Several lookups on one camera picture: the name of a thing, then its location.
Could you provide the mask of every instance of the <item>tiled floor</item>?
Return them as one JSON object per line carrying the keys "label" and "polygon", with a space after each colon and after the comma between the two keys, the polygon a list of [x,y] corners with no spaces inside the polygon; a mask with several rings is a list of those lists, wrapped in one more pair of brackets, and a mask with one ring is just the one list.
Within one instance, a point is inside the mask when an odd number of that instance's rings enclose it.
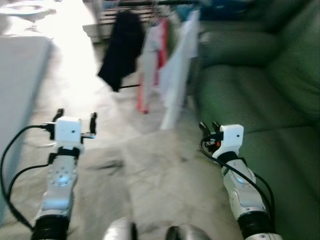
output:
{"label": "tiled floor", "polygon": [[[97,138],[85,141],[78,165],[69,240],[100,240],[115,219],[131,216],[142,240],[163,240],[172,224],[195,224],[213,240],[241,240],[229,208],[220,169],[198,151],[201,133],[189,109],[178,127],[159,131],[164,109],[155,95],[150,113],[136,111],[137,89],[112,93],[96,77],[101,47],[82,31],[86,9],[80,1],[63,1],[57,14],[39,23],[54,36],[49,66],[35,101],[32,123],[50,121],[57,108],[83,119],[98,112]],[[134,82],[135,76],[127,79]],[[46,162],[48,134],[30,131],[19,168]],[[107,168],[117,163],[114,168]],[[30,221],[46,188],[47,170],[34,170],[16,183],[12,198]],[[28,239],[30,233],[8,213],[0,239]]]}

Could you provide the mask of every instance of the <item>clothes drying rack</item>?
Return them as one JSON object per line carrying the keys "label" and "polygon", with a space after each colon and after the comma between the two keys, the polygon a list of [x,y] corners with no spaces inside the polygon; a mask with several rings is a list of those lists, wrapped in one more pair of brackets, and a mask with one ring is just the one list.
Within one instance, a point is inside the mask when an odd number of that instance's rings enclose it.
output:
{"label": "clothes drying rack", "polygon": [[[109,3],[109,8],[104,8],[104,3]],[[156,6],[166,5],[197,5],[199,0],[92,0],[92,8],[96,18],[96,27],[100,42],[104,42],[102,27],[113,25],[116,21],[118,11],[130,10],[140,16],[142,23],[149,22],[158,14]],[[124,85],[120,89],[139,87],[140,84]]]}

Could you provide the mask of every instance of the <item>marble floor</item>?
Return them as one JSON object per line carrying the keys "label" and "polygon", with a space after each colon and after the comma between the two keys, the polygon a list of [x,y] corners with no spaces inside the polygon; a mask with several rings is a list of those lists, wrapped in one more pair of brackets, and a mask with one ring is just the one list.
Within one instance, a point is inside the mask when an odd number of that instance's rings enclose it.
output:
{"label": "marble floor", "polygon": [[[115,219],[132,217],[141,240],[163,240],[170,225],[190,223],[212,240],[242,240],[229,207],[220,169],[198,151],[201,132],[193,111],[183,110],[174,130],[160,131],[164,108],[152,96],[150,113],[136,110],[137,89],[113,93],[96,77],[103,57],[82,30],[88,10],[81,1],[62,1],[57,14],[39,22],[53,37],[47,71],[34,102],[30,123],[50,121],[58,108],[83,120],[98,112],[97,137],[85,141],[78,164],[69,240],[100,240]],[[134,83],[135,74],[125,83]],[[45,163],[48,134],[25,136],[19,169]],[[32,170],[17,181],[12,199],[32,221],[46,188],[47,169]],[[29,239],[29,231],[10,213],[1,240]]]}

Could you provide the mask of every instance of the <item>black cable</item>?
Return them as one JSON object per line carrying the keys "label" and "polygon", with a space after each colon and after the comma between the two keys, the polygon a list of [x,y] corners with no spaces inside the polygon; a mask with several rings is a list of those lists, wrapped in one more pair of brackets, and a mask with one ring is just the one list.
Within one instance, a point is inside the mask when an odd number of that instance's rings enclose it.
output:
{"label": "black cable", "polygon": [[5,150],[2,153],[1,156],[1,160],[0,160],[0,186],[1,186],[1,192],[2,192],[2,196],[3,199],[5,200],[6,204],[8,205],[11,213],[13,214],[13,216],[23,225],[25,225],[27,228],[29,228],[31,231],[33,230],[32,225],[28,222],[28,220],[19,212],[18,209],[16,209],[16,207],[12,204],[12,202],[10,201],[7,193],[6,193],[6,188],[5,188],[5,183],[4,183],[4,162],[5,162],[5,158],[6,155],[10,149],[10,147],[12,146],[12,144],[17,140],[17,138],[26,130],[28,129],[42,129],[43,126],[41,125],[30,125],[30,126],[26,126],[23,129],[21,129],[15,136],[14,138],[9,142],[9,144],[6,146]]}
{"label": "black cable", "polygon": [[275,212],[276,212],[276,206],[275,206],[275,196],[274,193],[272,192],[272,189],[270,187],[270,185],[267,183],[266,180],[264,180],[264,178],[258,174],[256,174],[254,172],[254,175],[256,176],[256,178],[260,179],[261,182],[263,182],[263,184],[266,186],[266,188],[268,189],[268,192],[270,194],[270,201],[271,201],[271,209],[270,209],[270,216],[273,217],[273,219],[275,218]]}
{"label": "black cable", "polygon": [[20,172],[18,172],[18,173],[13,177],[13,179],[11,180],[11,183],[10,183],[10,185],[9,185],[9,189],[8,189],[8,192],[7,192],[7,197],[8,197],[8,199],[10,200],[10,198],[11,198],[11,193],[12,193],[12,189],[13,189],[13,187],[14,187],[15,181],[17,180],[17,178],[18,178],[21,174],[23,174],[23,173],[25,173],[26,171],[31,170],[31,169],[39,169],[39,168],[44,168],[44,167],[48,167],[48,166],[49,166],[48,163],[47,163],[47,164],[43,164],[43,165],[29,166],[29,167],[26,167],[26,168],[22,169]]}
{"label": "black cable", "polygon": [[271,222],[274,223],[274,216],[272,215],[272,208],[271,208],[271,205],[270,205],[270,202],[267,198],[267,196],[265,195],[265,193],[252,181],[250,180],[246,175],[244,175],[242,172],[238,171],[237,169],[235,169],[234,167],[226,164],[225,162],[211,156],[209,153],[207,153],[204,148],[203,148],[203,143],[205,140],[208,140],[208,137],[204,137],[201,142],[200,142],[200,150],[201,152],[207,157],[209,158],[210,160],[214,161],[214,162],[217,162],[218,164],[220,164],[221,166],[223,167],[226,167],[227,169],[233,171],[234,173],[238,174],[240,177],[242,177],[244,180],[246,180],[249,184],[251,184],[258,192],[259,194],[261,195],[264,203],[266,204],[266,207],[267,209],[269,210],[269,213],[270,213],[270,218],[271,218]]}

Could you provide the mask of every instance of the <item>black garment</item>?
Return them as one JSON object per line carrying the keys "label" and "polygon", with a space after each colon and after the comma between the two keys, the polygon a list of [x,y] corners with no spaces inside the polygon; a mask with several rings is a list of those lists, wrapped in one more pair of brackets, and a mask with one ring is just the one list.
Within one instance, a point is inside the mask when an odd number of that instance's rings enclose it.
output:
{"label": "black garment", "polygon": [[130,11],[116,15],[102,67],[98,76],[118,92],[122,78],[135,72],[136,58],[140,55],[145,32],[140,18]]}

